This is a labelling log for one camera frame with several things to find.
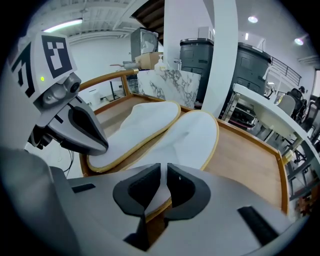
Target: marble box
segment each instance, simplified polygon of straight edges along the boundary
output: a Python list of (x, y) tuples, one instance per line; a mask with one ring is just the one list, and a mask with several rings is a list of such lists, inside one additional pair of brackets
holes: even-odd
[(137, 74), (139, 94), (175, 101), (195, 107), (200, 75), (182, 70), (140, 71)]

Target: white slipper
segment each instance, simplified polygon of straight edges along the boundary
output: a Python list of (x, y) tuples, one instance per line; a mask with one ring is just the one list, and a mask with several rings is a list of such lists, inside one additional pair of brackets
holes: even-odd
[(140, 158), (124, 169), (148, 164), (161, 164), (161, 182), (145, 210), (150, 221), (171, 204), (167, 187), (167, 164), (177, 164), (203, 170), (212, 158), (219, 139), (219, 125), (210, 113), (193, 110), (181, 116)]
[(167, 130), (180, 116), (181, 107), (174, 101), (137, 104), (123, 121), (119, 130), (107, 141), (109, 148), (101, 155), (88, 155), (92, 171), (110, 170), (145, 143)]

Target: wooden table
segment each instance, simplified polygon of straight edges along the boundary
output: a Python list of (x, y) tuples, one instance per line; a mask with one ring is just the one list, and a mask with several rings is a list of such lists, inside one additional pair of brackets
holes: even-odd
[[(158, 98), (139, 94), (129, 94), (96, 110), (94, 113), (107, 137), (112, 135), (123, 120), (139, 103), (162, 101)], [(192, 109), (181, 107), (181, 115)], [(288, 214), (287, 176), (278, 150), (229, 123), (217, 120), (219, 140), (212, 159), (204, 171), (238, 181), (260, 195), (271, 205)], [(80, 163), (85, 177), (118, 172), (139, 158), (155, 144), (163, 133), (147, 142), (126, 160), (105, 173), (89, 169), (87, 156), (80, 155)], [(149, 241), (152, 244), (165, 229), (163, 213), (147, 224)]]

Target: ceiling light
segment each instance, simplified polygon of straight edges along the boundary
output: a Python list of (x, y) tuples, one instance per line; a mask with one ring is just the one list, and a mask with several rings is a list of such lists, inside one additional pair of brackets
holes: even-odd
[(254, 17), (254, 16), (250, 16), (250, 17), (248, 18), (248, 21), (250, 21), (251, 23), (257, 23), (257, 22), (258, 22), (258, 19), (257, 19), (256, 17)]
[(48, 29), (44, 30), (44, 32), (51, 33), (53, 31), (60, 30), (60, 29), (63, 29), (63, 28), (66, 28), (66, 27), (70, 27), (70, 26), (73, 26), (73, 25), (81, 24), (81, 23), (82, 23), (82, 18), (78, 18), (78, 19), (71, 20), (71, 21), (68, 21), (68, 22), (53, 26), (51, 28), (48, 28)]
[(300, 38), (294, 39), (294, 42), (299, 46), (302, 46), (304, 44), (304, 41), (302, 41)]

